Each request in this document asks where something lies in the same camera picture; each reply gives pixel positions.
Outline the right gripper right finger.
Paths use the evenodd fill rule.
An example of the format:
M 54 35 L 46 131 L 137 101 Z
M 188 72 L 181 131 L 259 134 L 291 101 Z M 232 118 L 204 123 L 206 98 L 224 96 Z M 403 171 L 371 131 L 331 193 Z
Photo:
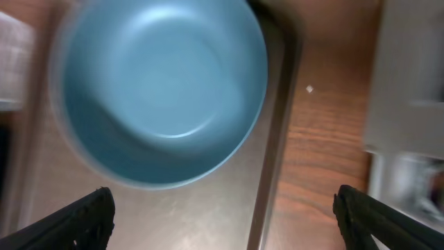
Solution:
M 442 249 L 443 234 L 349 185 L 334 195 L 333 213 L 347 249 Z

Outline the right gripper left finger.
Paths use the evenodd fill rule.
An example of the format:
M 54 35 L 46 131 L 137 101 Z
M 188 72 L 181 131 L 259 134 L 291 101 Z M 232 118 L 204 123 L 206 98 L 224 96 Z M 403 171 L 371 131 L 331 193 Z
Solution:
M 106 249 L 114 229 L 115 204 L 109 188 L 89 195 L 15 233 L 2 249 Z

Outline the dark blue plate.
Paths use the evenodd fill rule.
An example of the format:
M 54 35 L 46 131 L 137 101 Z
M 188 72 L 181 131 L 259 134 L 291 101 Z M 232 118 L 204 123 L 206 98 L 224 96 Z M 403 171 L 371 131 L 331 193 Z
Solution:
M 94 171 L 165 190 L 227 162 L 259 119 L 268 55 L 247 1 L 85 1 L 48 68 L 59 129 Z

